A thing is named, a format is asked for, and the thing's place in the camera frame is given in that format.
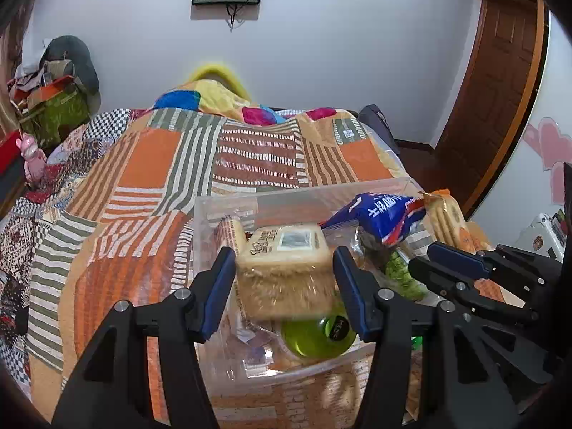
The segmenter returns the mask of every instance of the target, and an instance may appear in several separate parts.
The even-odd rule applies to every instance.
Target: patchwork bedspread
[[[0,358],[48,419],[117,300],[153,303],[190,283],[197,196],[406,176],[347,111],[285,118],[210,80],[149,110],[101,114],[56,155],[0,227]],[[156,345],[149,351],[153,410],[165,420]],[[368,363],[212,396],[213,406],[223,427],[345,427]]]

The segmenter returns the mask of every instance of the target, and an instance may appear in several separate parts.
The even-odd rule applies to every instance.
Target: metal screw
[[[115,305],[113,306],[113,309],[115,311],[117,311],[118,313],[122,313],[124,312],[126,309],[129,308],[129,302],[127,300],[119,300],[117,303],[115,303]]]
[[[175,298],[179,300],[186,300],[191,295],[191,291],[185,287],[175,291]]]
[[[439,303],[439,306],[446,313],[453,313],[455,311],[455,304],[452,301],[444,300]]]
[[[391,289],[379,289],[378,296],[382,300],[391,300],[395,296],[395,294],[394,291]]]

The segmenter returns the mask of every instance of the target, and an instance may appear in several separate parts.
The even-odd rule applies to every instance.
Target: brown door
[[[523,120],[536,29],[535,3],[483,0],[467,74],[435,149],[464,213],[490,182]]]

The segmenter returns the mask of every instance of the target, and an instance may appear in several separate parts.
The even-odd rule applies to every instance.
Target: striped blanket
[[[40,188],[20,198],[0,228],[0,358],[47,419],[117,300],[153,303],[188,285],[197,196],[405,176],[347,111],[285,118],[206,80],[156,105],[101,114],[76,129]],[[367,376],[367,361],[355,366]],[[357,382],[356,369],[359,397],[364,380]],[[153,410],[164,420],[154,343],[149,373]],[[306,404],[311,392],[264,392],[255,404],[213,396],[221,425],[249,427],[238,407],[254,415],[256,427],[277,427],[284,418],[298,424],[292,418],[300,411],[288,411],[305,405],[313,408],[310,419],[331,426],[336,414],[354,416],[353,398],[336,413]]]

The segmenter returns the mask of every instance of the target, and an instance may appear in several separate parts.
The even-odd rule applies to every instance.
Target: orange packaging
[[[459,203],[451,197],[449,190],[423,193],[423,199],[437,240],[474,255],[476,250],[471,233]]]

